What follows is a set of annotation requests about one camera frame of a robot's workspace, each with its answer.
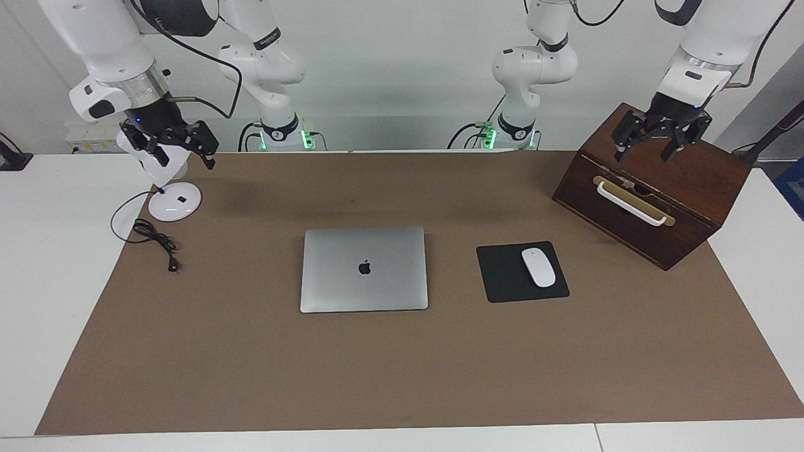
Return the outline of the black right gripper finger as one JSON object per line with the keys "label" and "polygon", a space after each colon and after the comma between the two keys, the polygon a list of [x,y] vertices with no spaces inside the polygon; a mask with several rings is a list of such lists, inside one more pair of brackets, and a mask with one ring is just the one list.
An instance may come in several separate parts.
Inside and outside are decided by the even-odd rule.
{"label": "black right gripper finger", "polygon": [[164,152],[164,149],[161,148],[157,137],[149,137],[144,134],[144,132],[139,131],[139,129],[129,121],[123,121],[120,123],[120,127],[124,140],[126,140],[135,151],[144,151],[149,156],[154,157],[161,167],[167,166],[169,157],[166,152]]}
{"label": "black right gripper finger", "polygon": [[183,128],[185,137],[183,147],[202,158],[204,166],[212,171],[215,166],[215,154],[219,141],[204,121],[196,121]]}

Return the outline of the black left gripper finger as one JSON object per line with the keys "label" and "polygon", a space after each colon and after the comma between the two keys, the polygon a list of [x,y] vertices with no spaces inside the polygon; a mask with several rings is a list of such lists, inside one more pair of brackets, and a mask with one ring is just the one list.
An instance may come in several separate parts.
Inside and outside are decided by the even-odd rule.
{"label": "black left gripper finger", "polygon": [[651,137],[646,131],[646,114],[626,112],[611,134],[616,146],[614,159],[623,162],[631,149]]}
{"label": "black left gripper finger", "polygon": [[683,151],[685,146],[698,143],[711,123],[711,116],[698,116],[686,128],[683,128],[678,121],[672,119],[663,121],[661,131],[665,132],[670,141],[661,152],[661,160],[664,163],[669,163],[678,152]]}

